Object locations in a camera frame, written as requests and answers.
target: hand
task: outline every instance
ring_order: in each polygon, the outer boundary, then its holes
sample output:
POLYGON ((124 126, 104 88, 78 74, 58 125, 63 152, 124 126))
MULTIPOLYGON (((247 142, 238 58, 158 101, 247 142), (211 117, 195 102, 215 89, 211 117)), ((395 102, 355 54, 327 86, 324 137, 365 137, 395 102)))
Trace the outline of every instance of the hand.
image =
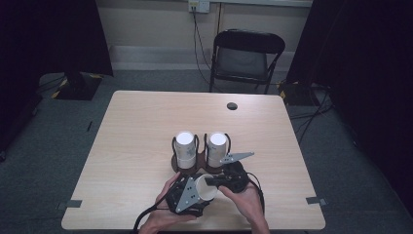
MULTIPOLYGON (((157 203, 162 197, 164 197, 165 194, 167 194, 170 186, 178 178, 179 178, 179 173, 177 173, 172 178, 170 178, 167 182, 165 182, 165 186, 162 189, 162 192, 156 198, 155 203, 157 203)), ((149 215, 146 222, 142 224, 142 226, 140 226, 140 230, 139 230, 140 234, 158 233, 158 231, 164 230, 178 222, 185 222, 185 221, 197 219, 193 215, 178 215, 178 214, 172 213, 169 210, 168 204, 165 200, 159 204, 158 209, 162 209, 162 210, 156 210, 152 212, 149 215)))
POLYGON ((242 193, 233 193, 225 186, 219 186, 219 191, 235 203, 241 215, 246 217, 246 220, 251 224, 253 234, 270 233, 267 220, 262 211, 258 191, 252 183, 249 183, 242 193))

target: cylindrical cup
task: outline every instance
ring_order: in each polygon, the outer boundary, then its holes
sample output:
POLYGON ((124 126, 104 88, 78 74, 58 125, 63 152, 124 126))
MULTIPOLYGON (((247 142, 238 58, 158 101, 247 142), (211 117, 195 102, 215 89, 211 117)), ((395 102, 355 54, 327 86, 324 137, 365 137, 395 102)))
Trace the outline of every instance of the cylindrical cup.
POLYGON ((213 158, 208 158, 207 164, 213 168, 219 168, 222 166, 221 162, 219 160, 213 159, 213 158))
POLYGON ((191 160, 194 158, 196 154, 194 135, 188 131, 180 132, 176 136, 175 151, 178 160, 191 160))
POLYGON ((227 137, 223 133, 213 133, 208 140, 207 160, 212 167, 220 167, 219 160, 227 154, 227 137))
POLYGON ((177 166, 180 169, 190 169, 194 167, 196 162, 196 156, 192 157, 191 159, 177 159, 177 166))
POLYGON ((198 191, 198 194, 200 195, 200 198, 204 201, 210 201, 212 200, 218 191, 218 188, 216 186, 208 186, 206 182, 206 177, 213 177, 212 175, 209 174, 204 174, 199 176, 195 180, 195 188, 198 191))

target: table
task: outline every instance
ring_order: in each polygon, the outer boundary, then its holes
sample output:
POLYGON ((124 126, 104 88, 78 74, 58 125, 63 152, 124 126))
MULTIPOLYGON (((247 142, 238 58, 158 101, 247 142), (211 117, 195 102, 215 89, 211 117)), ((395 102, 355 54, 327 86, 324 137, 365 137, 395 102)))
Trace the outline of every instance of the table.
MULTIPOLYGON (((270 229, 323 229, 319 204, 306 200, 316 193, 280 97, 138 91, 113 95, 71 198, 82 205, 67 208, 62 227, 132 229, 174 175, 171 141, 180 131, 200 138, 224 132, 233 153, 255 152, 242 163, 261 182, 270 229), (238 109, 228 109, 229 102, 238 109)), ((245 218, 218 191, 202 217, 170 230, 247 229, 245 218)))

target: electrical cord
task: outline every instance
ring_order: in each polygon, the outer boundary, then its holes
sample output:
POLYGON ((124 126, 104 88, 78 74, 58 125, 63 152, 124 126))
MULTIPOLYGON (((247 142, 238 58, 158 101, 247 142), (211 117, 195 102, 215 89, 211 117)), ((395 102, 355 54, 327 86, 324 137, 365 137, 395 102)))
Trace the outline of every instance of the electrical cord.
MULTIPOLYGON (((325 114, 325 113, 327 113, 329 110, 331 110, 332 108, 334 108, 334 105, 333 105, 333 104, 330 104, 330 105, 329 105, 328 107, 326 107, 324 110, 319 111, 319 112, 317 113, 317 115, 325 114)), ((304 118, 309 118, 309 117, 312 117, 312 116, 313 116, 313 114, 300 114, 300 115, 291 116, 291 117, 289 117, 289 119, 290 119, 290 120, 304 119, 304 118)))
POLYGON ((64 79, 65 77, 66 77, 66 76, 65 76, 65 75, 63 75, 63 76, 58 77, 58 78, 56 78, 56 79, 54 79, 54 80, 52 80, 52 81, 49 81, 49 82, 46 82, 45 84, 42 84, 41 86, 39 86, 39 88, 38 88, 38 89, 41 89, 41 88, 43 88, 43 87, 45 87, 45 86, 47 86, 47 85, 49 85, 49 84, 51 84, 51 83, 53 83, 53 82, 55 82, 55 81, 59 80, 59 82, 58 82, 56 85, 53 85, 53 86, 51 86, 50 88, 47 88, 47 89, 45 89, 45 90, 39 91, 39 92, 37 92, 37 94, 39 95, 39 94, 45 93, 46 91, 49 91, 49 90, 51 90, 51 89, 53 89, 53 88, 57 87, 57 86, 58 86, 58 84, 60 84, 60 83, 63 81, 63 79, 64 79))
POLYGON ((304 123, 302 123, 302 124, 298 127, 298 129, 297 129, 296 131, 294 131, 294 133, 297 135, 297 134, 300 132, 301 128, 302 128, 304 125, 306 125, 309 121, 310 121, 310 119, 308 119, 308 120, 306 120, 304 123))
POLYGON ((253 176, 255 178, 255 180, 257 180, 258 185, 254 181, 252 181, 251 178, 248 177, 249 182, 252 183, 252 185, 254 185, 254 187, 257 189, 258 196, 259 196, 259 201, 261 203, 262 213, 264 214, 265 213, 265 199, 264 199, 264 193, 262 192, 262 189, 261 189, 261 184, 260 184, 257 176, 255 176, 252 173, 247 173, 247 174, 253 176))
POLYGON ((322 99, 322 102, 321 102, 321 104, 319 105, 319 108, 316 110, 316 112, 313 114, 313 116, 311 116, 311 118, 306 121, 306 122, 308 122, 308 124, 307 124, 306 128, 304 129, 303 134, 300 136, 300 139, 298 140, 298 144, 301 144, 301 141, 303 140, 304 134, 307 132, 307 130, 308 130, 311 122, 313 122, 314 118, 319 114, 319 111, 320 111, 320 109, 322 108, 322 106, 324 105, 324 102, 325 102, 327 96, 328 96, 328 92, 325 92, 324 98, 322 99))
MULTIPOLYGON (((210 85, 209 81, 208 81, 207 78, 204 76, 204 74, 203 74, 203 72, 202 72, 202 70, 201 70, 201 68, 200 68, 200 63, 199 63, 199 61, 198 61, 198 54, 197 54, 197 32, 198 32, 198 39, 199 39, 199 41, 200 41, 201 51, 202 51, 202 53, 203 53, 204 61, 205 61, 205 63, 206 63, 206 66, 209 68, 209 71, 212 72, 212 71, 211 71, 211 67, 210 67, 210 66, 208 65, 208 63, 207 63, 207 59, 206 59, 206 56, 205 56, 205 53, 204 53, 204 47, 203 47, 203 42, 202 42, 202 40, 201 40, 200 30, 199 30, 199 28, 198 28, 198 23, 197 23, 197 17, 196 17, 195 8, 192 7, 191 9, 192 9, 192 16, 193 16, 193 18, 194 18, 194 25, 195 25, 195 28, 194 28, 195 60, 197 61, 198 70, 200 71, 201 76, 203 77, 204 81, 205 81, 208 85, 210 85)), ((212 85, 212 87, 213 87, 215 90, 217 90, 218 92, 224 93, 222 90, 218 89, 215 85, 212 85)))
POLYGON ((217 23, 217 27, 216 27, 216 35, 218 35, 220 28, 219 26, 221 25, 221 13, 222 13, 222 3, 219 3, 219 7, 218 7, 218 23, 217 23))
POLYGON ((147 216, 148 214, 150 214, 151 212, 154 212, 156 210, 168 210, 168 209, 159 209, 158 206, 167 198, 167 196, 170 194, 171 189, 168 190, 168 192, 158 201, 156 202, 152 207, 146 209, 144 212, 142 212, 136 219, 136 222, 134 223, 133 226, 133 230, 131 232, 131 234, 136 234, 137 233, 137 227, 139 226, 140 221, 147 216))

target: gray metal part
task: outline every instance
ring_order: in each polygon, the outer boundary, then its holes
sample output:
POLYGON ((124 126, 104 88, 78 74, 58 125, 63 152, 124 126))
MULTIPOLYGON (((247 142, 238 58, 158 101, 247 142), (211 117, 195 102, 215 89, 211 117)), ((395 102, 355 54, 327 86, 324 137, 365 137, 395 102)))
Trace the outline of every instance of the gray metal part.
POLYGON ((200 199, 200 195, 198 194, 195 185, 195 180, 192 177, 189 177, 175 211, 180 213, 190 206, 198 203, 200 199))
POLYGON ((229 153, 227 155, 225 155, 224 158, 222 158, 221 160, 219 160, 219 162, 221 164, 230 164, 230 163, 234 163, 237 161, 240 161, 246 157, 252 156, 254 155, 254 152, 246 152, 246 153, 229 153))

